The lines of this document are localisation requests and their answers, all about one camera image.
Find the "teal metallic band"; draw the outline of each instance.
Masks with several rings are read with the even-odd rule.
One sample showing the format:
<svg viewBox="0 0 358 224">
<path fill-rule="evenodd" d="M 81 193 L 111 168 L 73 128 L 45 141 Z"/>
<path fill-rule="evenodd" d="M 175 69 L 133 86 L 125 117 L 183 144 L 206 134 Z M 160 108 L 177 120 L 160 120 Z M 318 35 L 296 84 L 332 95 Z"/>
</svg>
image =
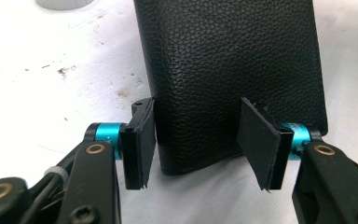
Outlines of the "teal metallic band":
<svg viewBox="0 0 358 224">
<path fill-rule="evenodd" d="M 101 123 L 95 134 L 96 141 L 108 142 L 115 151 L 115 159 L 121 161 L 121 155 L 118 153 L 118 137 L 121 123 Z"/>
<path fill-rule="evenodd" d="M 308 132 L 307 127 L 301 123 L 283 123 L 282 125 L 295 133 L 293 136 L 292 147 L 290 149 L 289 160 L 299 161 L 300 158 L 295 154 L 295 150 L 301 148 L 303 141 L 310 142 L 310 133 Z"/>
</svg>

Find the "scratched white tabletop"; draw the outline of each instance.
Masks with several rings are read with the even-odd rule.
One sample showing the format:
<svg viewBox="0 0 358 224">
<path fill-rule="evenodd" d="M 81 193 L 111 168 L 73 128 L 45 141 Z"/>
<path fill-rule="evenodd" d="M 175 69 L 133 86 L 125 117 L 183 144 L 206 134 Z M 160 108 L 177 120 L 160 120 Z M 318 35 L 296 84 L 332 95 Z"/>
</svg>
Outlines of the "scratched white tabletop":
<svg viewBox="0 0 358 224">
<path fill-rule="evenodd" d="M 358 1 L 315 0 L 329 134 L 358 162 Z M 0 177 L 31 187 L 92 122 L 128 122 L 150 96 L 133 2 L 95 0 L 51 11 L 0 0 Z M 123 223 L 297 223 L 291 193 L 260 191 L 245 158 L 167 177 L 156 151 L 149 188 L 127 191 L 117 162 Z"/>
</svg>

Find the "scratch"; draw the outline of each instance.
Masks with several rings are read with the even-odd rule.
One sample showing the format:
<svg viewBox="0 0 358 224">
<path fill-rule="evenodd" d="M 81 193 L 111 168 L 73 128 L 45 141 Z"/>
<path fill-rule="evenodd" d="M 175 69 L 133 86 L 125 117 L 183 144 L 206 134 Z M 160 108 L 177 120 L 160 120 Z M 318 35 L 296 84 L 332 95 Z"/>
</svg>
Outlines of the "scratch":
<svg viewBox="0 0 358 224">
<path fill-rule="evenodd" d="M 50 148 L 47 148 L 47 147 L 44 147 L 44 146 L 41 146 L 41 145 L 38 145 L 39 147 L 42 147 L 48 151 L 52 151 L 52 152 L 59 152 L 59 153 L 62 153 L 62 154 L 68 154 L 66 152 L 63 152 L 63 151 L 59 151 L 59 150 L 54 150 L 54 149 L 50 149 Z"/>
</svg>

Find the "black wallet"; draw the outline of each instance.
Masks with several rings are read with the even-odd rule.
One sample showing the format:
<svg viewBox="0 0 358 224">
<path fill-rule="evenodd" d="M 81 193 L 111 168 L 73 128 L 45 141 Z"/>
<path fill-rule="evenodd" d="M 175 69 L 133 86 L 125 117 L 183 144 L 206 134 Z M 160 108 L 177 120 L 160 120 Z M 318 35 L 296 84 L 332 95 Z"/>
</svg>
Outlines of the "black wallet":
<svg viewBox="0 0 358 224">
<path fill-rule="evenodd" d="M 278 122 L 327 133 L 311 0 L 134 0 L 161 170 L 182 175 L 243 154 L 241 97 Z"/>
</svg>

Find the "gray round object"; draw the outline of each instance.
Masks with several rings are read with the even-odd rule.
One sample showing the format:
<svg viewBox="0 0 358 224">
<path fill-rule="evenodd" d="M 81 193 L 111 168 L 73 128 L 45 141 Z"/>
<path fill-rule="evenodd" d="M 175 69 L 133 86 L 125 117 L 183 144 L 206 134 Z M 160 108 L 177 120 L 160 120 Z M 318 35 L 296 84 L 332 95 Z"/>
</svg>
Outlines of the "gray round object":
<svg viewBox="0 0 358 224">
<path fill-rule="evenodd" d="M 36 0 L 36 3 L 51 10 L 71 10 L 84 7 L 93 0 Z"/>
</svg>

